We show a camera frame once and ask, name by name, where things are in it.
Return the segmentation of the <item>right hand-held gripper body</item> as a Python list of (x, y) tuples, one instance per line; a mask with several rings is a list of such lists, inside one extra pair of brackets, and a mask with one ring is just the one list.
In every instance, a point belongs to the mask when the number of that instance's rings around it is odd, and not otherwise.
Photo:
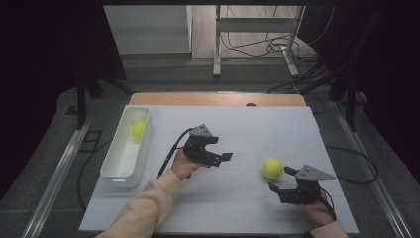
[(335, 180), (336, 177), (305, 165), (297, 170), (294, 176), (297, 187), (293, 189), (279, 189), (279, 199), (282, 203), (310, 204), (321, 196), (322, 180)]

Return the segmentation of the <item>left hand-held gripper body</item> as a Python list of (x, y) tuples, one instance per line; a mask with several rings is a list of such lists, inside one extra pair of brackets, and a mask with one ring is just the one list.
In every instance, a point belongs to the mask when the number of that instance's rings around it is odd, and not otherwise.
[(222, 162), (222, 156), (206, 150), (207, 139), (214, 136), (205, 124), (195, 127), (183, 146), (185, 155), (193, 162), (206, 166), (218, 167)]

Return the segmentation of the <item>yellow tennis ball black mark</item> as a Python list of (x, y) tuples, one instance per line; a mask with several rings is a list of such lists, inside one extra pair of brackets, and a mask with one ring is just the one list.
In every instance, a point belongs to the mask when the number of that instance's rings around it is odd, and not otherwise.
[(146, 123), (144, 121), (136, 122), (131, 127), (131, 134), (134, 139), (140, 140), (143, 136), (144, 130), (146, 127)]

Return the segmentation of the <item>white plastic bin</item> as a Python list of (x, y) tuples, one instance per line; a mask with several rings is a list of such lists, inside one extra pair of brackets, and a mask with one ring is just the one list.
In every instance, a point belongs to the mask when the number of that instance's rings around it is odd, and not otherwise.
[[(146, 127), (142, 138), (136, 140), (131, 127), (139, 121), (144, 121)], [(101, 167), (101, 176), (117, 187), (136, 187), (141, 181), (153, 129), (149, 108), (126, 106)]]

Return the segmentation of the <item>person's left hand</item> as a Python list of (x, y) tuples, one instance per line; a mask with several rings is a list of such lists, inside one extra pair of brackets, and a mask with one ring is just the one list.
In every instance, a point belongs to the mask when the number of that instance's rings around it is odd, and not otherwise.
[(200, 167), (200, 164), (197, 164), (191, 161), (184, 153), (182, 148), (179, 148), (174, 156), (173, 163), (170, 169), (174, 172), (179, 180), (184, 180), (188, 178), (193, 172), (195, 172)]

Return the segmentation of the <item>person's right hand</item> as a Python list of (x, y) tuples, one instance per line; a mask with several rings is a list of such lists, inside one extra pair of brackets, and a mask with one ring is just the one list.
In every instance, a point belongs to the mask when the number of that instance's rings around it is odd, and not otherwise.
[(325, 226), (335, 221), (328, 207), (324, 204), (327, 200), (326, 193), (321, 192), (321, 200), (310, 204), (297, 204), (318, 227)]

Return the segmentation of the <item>white table sheet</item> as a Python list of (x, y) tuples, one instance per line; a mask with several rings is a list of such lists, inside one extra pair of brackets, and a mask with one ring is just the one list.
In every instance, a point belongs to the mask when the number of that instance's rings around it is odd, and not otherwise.
[(154, 179), (180, 134), (205, 124), (219, 141), (209, 151), (233, 155), (217, 168), (197, 170), (177, 193), (171, 214), (157, 229), (167, 235), (277, 235), (313, 228), (298, 207), (283, 204), (262, 174), (278, 158), (301, 169), (334, 168), (308, 107), (154, 106), (154, 124), (141, 183)]

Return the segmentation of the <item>black stand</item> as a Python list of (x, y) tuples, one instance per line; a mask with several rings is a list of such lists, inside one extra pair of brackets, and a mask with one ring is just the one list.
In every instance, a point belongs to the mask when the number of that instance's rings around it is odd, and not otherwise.
[(362, 102), (357, 101), (358, 86), (357, 80), (352, 76), (342, 76), (338, 78), (329, 91), (329, 97), (332, 100), (340, 100), (343, 95), (346, 95), (345, 105), (345, 119), (353, 132), (356, 132), (355, 127), (355, 109), (357, 105), (363, 105)]
[(89, 95), (93, 98), (101, 98), (103, 95), (103, 89), (100, 85), (100, 81), (105, 81), (128, 95), (132, 95), (134, 93), (134, 90), (130, 87), (122, 84), (116, 79), (102, 74), (94, 75), (92, 78), (80, 76), (76, 80), (77, 104), (75, 109), (72, 111), (72, 113), (77, 116), (77, 130), (80, 130), (87, 123), (86, 93), (89, 93)]

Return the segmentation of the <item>white cabinet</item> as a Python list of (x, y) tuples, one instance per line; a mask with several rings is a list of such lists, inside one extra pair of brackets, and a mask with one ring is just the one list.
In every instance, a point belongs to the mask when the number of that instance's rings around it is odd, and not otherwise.
[(191, 52), (189, 5), (105, 6), (104, 11), (121, 55)]

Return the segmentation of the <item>dark curtain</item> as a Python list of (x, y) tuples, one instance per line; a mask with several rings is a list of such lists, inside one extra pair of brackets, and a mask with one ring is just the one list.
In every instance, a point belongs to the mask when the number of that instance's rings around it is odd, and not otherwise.
[(420, 182), (420, 0), (308, 6), (298, 38), (335, 71), (356, 51), (377, 10), (383, 14), (366, 37), (350, 76), (367, 99), (368, 119)]
[(59, 96), (126, 77), (104, 0), (0, 0), (0, 199), (47, 131)]

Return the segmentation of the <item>metal floor rail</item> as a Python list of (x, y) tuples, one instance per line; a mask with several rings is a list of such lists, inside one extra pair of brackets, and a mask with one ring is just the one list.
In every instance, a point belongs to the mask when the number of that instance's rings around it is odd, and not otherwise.
[(21, 238), (39, 238), (91, 122), (92, 117), (89, 116), (72, 134)]
[[(346, 113), (343, 107), (338, 102), (331, 102), (331, 107), (334, 109), (340, 124), (348, 137), (351, 147), (356, 152), (367, 155), (367, 151), (363, 146), (359, 135), (354, 131), (346, 120)], [(413, 238), (412, 232), (407, 226), (405, 219), (402, 216), (400, 209), (397, 207), (396, 202), (391, 197), (391, 194), (386, 189), (381, 178), (377, 178), (371, 184), (372, 190), (374, 191), (379, 204), (381, 205), (393, 231), (397, 238)]]

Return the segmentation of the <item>black floor frame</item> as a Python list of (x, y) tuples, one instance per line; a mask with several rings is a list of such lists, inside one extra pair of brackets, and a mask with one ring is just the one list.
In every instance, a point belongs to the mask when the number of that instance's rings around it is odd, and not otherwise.
[(79, 147), (80, 153), (93, 153), (97, 150), (99, 142), (101, 139), (102, 131), (101, 130), (89, 130)]

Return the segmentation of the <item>white metal stand frame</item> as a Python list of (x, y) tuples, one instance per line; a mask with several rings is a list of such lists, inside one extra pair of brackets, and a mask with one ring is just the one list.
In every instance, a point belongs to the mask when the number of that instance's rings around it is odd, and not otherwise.
[(292, 59), (292, 46), (300, 26), (304, 6), (298, 6), (293, 18), (223, 18), (221, 6), (215, 7), (215, 48), (213, 54), (213, 75), (221, 75), (221, 34), (222, 33), (286, 33), (289, 35), (285, 47), (281, 47), (282, 54), (292, 77), (299, 73)]

